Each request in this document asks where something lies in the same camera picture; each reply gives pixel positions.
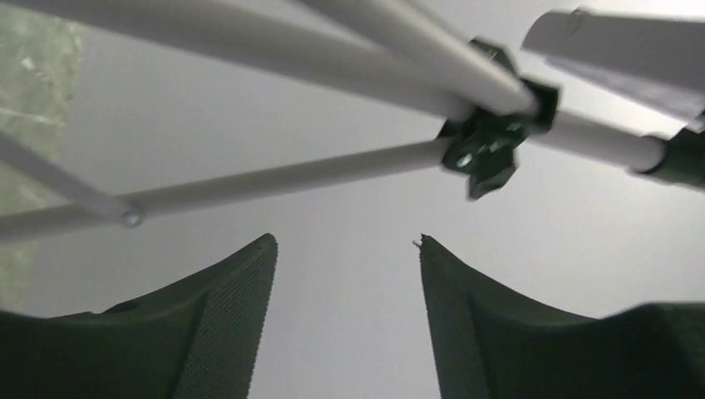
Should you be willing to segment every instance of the dark green plastic piece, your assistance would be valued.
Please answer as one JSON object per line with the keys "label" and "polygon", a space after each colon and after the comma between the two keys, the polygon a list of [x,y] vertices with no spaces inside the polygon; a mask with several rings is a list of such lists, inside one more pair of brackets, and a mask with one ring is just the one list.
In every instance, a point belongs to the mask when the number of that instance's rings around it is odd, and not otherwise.
{"label": "dark green plastic piece", "polygon": [[103,314],[0,312],[0,398],[245,399],[276,260],[265,235]]}
{"label": "dark green plastic piece", "polygon": [[595,320],[536,302],[421,245],[443,399],[705,397],[705,305],[646,304]]}
{"label": "dark green plastic piece", "polygon": [[663,161],[643,175],[671,184],[705,189],[705,135],[682,129],[665,145]]}
{"label": "dark green plastic piece", "polygon": [[[504,48],[477,38],[471,44],[516,74]],[[455,138],[442,164],[448,170],[471,177],[468,195],[471,200],[503,187],[517,168],[514,149],[530,135],[545,133],[553,125],[559,90],[529,79],[521,80],[538,99],[535,115],[495,116],[476,108],[466,121],[447,121],[438,135]]]}

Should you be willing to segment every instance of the dark green plastic connector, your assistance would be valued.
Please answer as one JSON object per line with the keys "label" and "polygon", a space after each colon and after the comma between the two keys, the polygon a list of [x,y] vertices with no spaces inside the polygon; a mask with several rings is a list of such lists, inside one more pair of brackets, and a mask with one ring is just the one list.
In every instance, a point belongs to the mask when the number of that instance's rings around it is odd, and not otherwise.
{"label": "dark green plastic connector", "polygon": [[[471,44],[516,74],[502,47],[480,39],[474,39]],[[466,121],[447,121],[438,135],[439,138],[454,138],[442,163],[448,170],[470,176],[468,196],[471,200],[504,187],[517,168],[514,149],[530,135],[545,133],[553,125],[559,102],[558,88],[521,80],[538,99],[539,108],[534,115],[496,116],[476,108]]]}
{"label": "dark green plastic connector", "polygon": [[705,135],[682,129],[665,145],[666,156],[661,163],[642,175],[705,189]]}

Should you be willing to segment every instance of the textured plastic surface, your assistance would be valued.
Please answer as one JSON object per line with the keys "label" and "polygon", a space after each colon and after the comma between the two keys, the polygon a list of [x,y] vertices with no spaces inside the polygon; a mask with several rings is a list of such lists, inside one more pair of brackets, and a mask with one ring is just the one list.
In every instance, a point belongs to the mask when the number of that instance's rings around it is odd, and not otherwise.
{"label": "textured plastic surface", "polygon": [[276,259],[265,235],[103,314],[0,313],[0,397],[245,399]]}
{"label": "textured plastic surface", "polygon": [[705,397],[705,306],[593,320],[469,268],[430,237],[422,280],[443,399]]}

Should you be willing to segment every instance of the gray wall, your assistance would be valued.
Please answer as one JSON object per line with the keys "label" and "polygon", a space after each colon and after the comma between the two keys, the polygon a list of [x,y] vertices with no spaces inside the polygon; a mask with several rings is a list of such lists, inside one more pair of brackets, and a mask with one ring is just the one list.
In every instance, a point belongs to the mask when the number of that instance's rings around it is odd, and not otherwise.
{"label": "gray wall", "polygon": [[[283,2],[251,6],[330,25]],[[436,0],[462,27],[517,48],[552,7]],[[705,15],[695,2],[592,2]],[[681,124],[519,55],[564,83],[564,106],[641,131]],[[86,38],[63,164],[115,193],[431,139],[440,119],[103,32]],[[99,229],[42,243],[27,311],[101,311],[222,259],[264,232],[279,269],[252,398],[437,397],[417,251],[435,235],[522,293],[592,316],[705,299],[705,200],[621,170],[520,149],[501,192],[465,201],[439,170]]]}

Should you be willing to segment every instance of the white metal rod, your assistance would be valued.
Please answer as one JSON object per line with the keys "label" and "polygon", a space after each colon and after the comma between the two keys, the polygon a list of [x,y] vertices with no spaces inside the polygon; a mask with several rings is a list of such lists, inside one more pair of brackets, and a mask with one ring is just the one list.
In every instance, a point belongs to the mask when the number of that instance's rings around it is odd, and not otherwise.
{"label": "white metal rod", "polygon": [[657,166],[666,154],[662,141],[639,136],[571,112],[559,112],[553,128],[531,142],[556,150],[643,172]]}
{"label": "white metal rod", "polygon": [[524,84],[414,0],[297,0],[438,76],[497,114],[535,111]]}
{"label": "white metal rod", "polygon": [[[296,191],[421,170],[441,163],[449,140],[434,140],[362,154],[315,160],[141,191],[121,198],[137,204],[145,219],[233,204]],[[79,207],[67,205],[0,218],[0,244],[39,239],[110,224]]]}
{"label": "white metal rod", "polygon": [[42,183],[74,202],[80,209],[107,218],[107,223],[115,223],[126,214],[137,214],[128,201],[114,198],[91,187],[18,144],[3,131],[0,131],[0,162]]}
{"label": "white metal rod", "polygon": [[215,0],[0,0],[220,60],[463,120],[473,105],[394,56]]}

